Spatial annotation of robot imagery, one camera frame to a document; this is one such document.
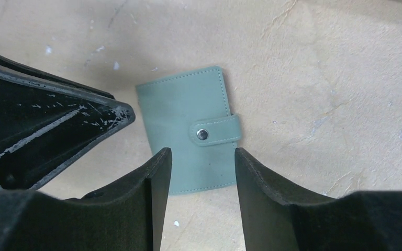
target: wallet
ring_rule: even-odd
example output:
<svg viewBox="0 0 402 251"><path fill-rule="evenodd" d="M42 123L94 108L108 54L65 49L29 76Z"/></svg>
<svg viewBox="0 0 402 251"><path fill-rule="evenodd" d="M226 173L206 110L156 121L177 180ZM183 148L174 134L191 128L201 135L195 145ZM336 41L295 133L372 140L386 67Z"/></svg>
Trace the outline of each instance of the wallet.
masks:
<svg viewBox="0 0 402 251"><path fill-rule="evenodd" d="M236 183L241 128L230 112L220 67L157 79L138 85L137 93L152 154L172 150L169 194Z"/></svg>

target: mint green wallet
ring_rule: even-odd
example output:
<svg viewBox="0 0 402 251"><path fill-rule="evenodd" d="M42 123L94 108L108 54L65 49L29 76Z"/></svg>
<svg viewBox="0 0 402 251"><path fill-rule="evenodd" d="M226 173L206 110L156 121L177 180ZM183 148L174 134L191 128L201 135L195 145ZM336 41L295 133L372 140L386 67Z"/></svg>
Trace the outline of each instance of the mint green wallet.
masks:
<svg viewBox="0 0 402 251"><path fill-rule="evenodd" d="M137 86L152 154L172 149L170 194L235 184L234 152L241 139L217 66Z"/></svg>

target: scratched black surface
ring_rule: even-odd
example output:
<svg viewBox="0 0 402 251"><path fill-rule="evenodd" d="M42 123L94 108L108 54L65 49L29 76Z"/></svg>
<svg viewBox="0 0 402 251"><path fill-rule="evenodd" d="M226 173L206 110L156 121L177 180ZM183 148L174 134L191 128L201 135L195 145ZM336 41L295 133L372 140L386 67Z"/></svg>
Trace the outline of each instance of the scratched black surface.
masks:
<svg viewBox="0 0 402 251"><path fill-rule="evenodd" d="M129 105L115 100L102 105L98 100L107 97L93 92L87 96L78 98L73 93L0 79L2 188L31 188L60 165L75 161L77 154L88 151L95 142L134 121Z"/></svg>

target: white speck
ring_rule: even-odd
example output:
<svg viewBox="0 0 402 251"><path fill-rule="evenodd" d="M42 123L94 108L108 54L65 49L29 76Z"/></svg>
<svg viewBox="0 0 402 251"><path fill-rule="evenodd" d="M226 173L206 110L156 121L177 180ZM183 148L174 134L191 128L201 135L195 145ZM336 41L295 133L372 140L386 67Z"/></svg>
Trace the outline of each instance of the white speck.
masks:
<svg viewBox="0 0 402 251"><path fill-rule="evenodd" d="M51 51L52 51L51 47L50 47L50 46L46 46L46 55L47 55L47 56L51 54Z"/></svg>
<svg viewBox="0 0 402 251"><path fill-rule="evenodd" d="M119 63L115 61L115 64L113 65L113 70L117 71L119 70Z"/></svg>
<svg viewBox="0 0 402 251"><path fill-rule="evenodd" d="M103 45L101 47L99 47L98 49L96 49L96 52L100 52L102 50L105 50L105 47Z"/></svg>

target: white scratch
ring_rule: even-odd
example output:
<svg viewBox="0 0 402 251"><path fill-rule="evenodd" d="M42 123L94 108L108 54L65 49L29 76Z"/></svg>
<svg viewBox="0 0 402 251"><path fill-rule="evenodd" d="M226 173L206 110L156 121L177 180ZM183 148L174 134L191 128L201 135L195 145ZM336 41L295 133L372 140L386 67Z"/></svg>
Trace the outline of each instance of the white scratch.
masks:
<svg viewBox="0 0 402 251"><path fill-rule="evenodd" d="M51 47L50 47L50 46L46 46L46 55L47 55L47 56L50 55L51 52L52 52Z"/></svg>
<svg viewBox="0 0 402 251"><path fill-rule="evenodd" d="M101 114L102 115L102 113L100 112L100 111L98 111L98 109L96 109L94 106L92 106L92 104L90 104L90 103L87 103L89 106L91 106L93 109L95 109L95 111L97 111L99 114Z"/></svg>
<svg viewBox="0 0 402 251"><path fill-rule="evenodd" d="M108 129L110 130L111 128L117 126L121 121L124 120L124 118L127 117L127 115L125 114L125 111L122 108L113 108L111 110L113 112L113 114L115 114L115 120L109 120L108 122L111 122L110 127L108 127Z"/></svg>
<svg viewBox="0 0 402 251"><path fill-rule="evenodd" d="M16 144L10 146L9 148L5 149L2 153L0 153L0 159L6 153L13 153L13 152L21 149L24 145L30 143L35 138L44 135L45 133L47 133L50 130L52 130L53 128L59 126L63 122L73 118L74 116L76 116L76 114L78 114L78 112L79 112L79 109L71 111L71 112L67 113L66 115L62 116L61 118L55 120L54 122L48 124L47 126L45 126L45 127L41 128L41 129L39 129L38 131L34 132L32 135L19 140Z"/></svg>
<svg viewBox="0 0 402 251"><path fill-rule="evenodd" d="M119 70L119 63L115 61L115 64L113 65L113 70L117 71Z"/></svg>
<svg viewBox="0 0 402 251"><path fill-rule="evenodd" d="M352 184L349 184L348 187L346 187L346 190L344 191L344 194L347 194L348 191L351 189Z"/></svg>
<svg viewBox="0 0 402 251"><path fill-rule="evenodd" d="M130 17L133 19L133 23L137 24L137 22L136 22L136 20L135 20L135 17L133 16L132 13L130 13Z"/></svg>
<svg viewBox="0 0 402 251"><path fill-rule="evenodd" d="M105 47L102 45L101 47L99 47L98 49L96 49L96 52L101 52L105 50Z"/></svg>
<svg viewBox="0 0 402 251"><path fill-rule="evenodd" d="M349 174L351 174L351 171L347 172L346 174L344 174L343 176L341 176L340 178L338 178L338 179L333 183L333 185L329 188L329 190L327 190L326 193L329 193L330 191L332 191L332 190L338 185L338 183L339 183L344 177L346 177L346 176L349 175Z"/></svg>

